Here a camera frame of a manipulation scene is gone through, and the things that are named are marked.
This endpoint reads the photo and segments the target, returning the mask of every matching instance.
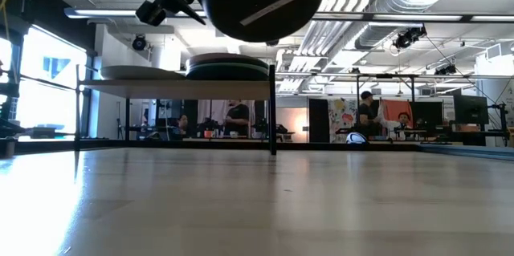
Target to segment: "wooden floor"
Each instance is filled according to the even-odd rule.
[[[0,255],[514,255],[514,162],[107,149],[0,161]]]

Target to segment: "white shelf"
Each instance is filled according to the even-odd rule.
[[[125,99],[268,100],[268,81],[84,80],[86,88]]]

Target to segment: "white label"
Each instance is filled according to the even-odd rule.
[[[243,19],[240,23],[243,24],[243,26],[247,26],[248,24],[254,22],[255,20],[262,18],[264,15],[274,11],[278,10],[280,7],[288,4],[289,2],[293,2],[295,0],[279,0],[278,2],[272,3],[269,6],[264,7],[262,10],[259,10],[255,12],[254,14],[250,15],[249,17]]]

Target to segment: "man in black shirt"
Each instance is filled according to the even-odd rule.
[[[380,119],[377,118],[371,104],[373,103],[373,94],[369,91],[361,93],[361,105],[359,106],[359,124],[361,126],[360,132],[366,136],[371,136],[380,129]]]
[[[239,136],[248,136],[250,109],[241,100],[229,100],[228,105],[232,108],[226,114],[224,135],[237,132]]]

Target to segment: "ceiling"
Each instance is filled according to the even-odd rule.
[[[109,9],[136,9],[144,0],[64,0],[71,6],[77,8],[109,8]],[[491,12],[491,13],[513,13],[514,0],[439,0],[429,12]],[[136,19],[116,20],[116,30],[121,37],[133,37],[131,28],[140,25]],[[174,32],[179,34],[191,55],[206,52],[238,52],[254,57],[274,59],[280,48],[297,48],[305,34],[308,32],[308,25],[298,30],[295,34],[282,39],[279,47],[266,47],[262,43],[243,43],[222,36],[216,36],[214,27],[208,22],[206,26],[196,23],[188,18],[168,18],[164,26],[172,26]],[[474,56],[483,49],[472,48],[493,44],[495,40],[514,39],[514,25],[495,24],[427,24],[428,37],[439,48],[426,39],[415,43],[410,49],[399,56],[396,52],[390,51],[391,40],[386,40],[376,48],[378,52],[371,52],[363,59],[364,65],[360,65],[361,72],[386,72],[397,71],[398,65],[403,72],[421,72],[430,63],[436,63],[445,56],[450,56],[461,51],[463,56],[458,57],[457,66],[462,72],[473,72]],[[165,35],[156,30],[153,34],[147,35],[150,42],[162,44]]]

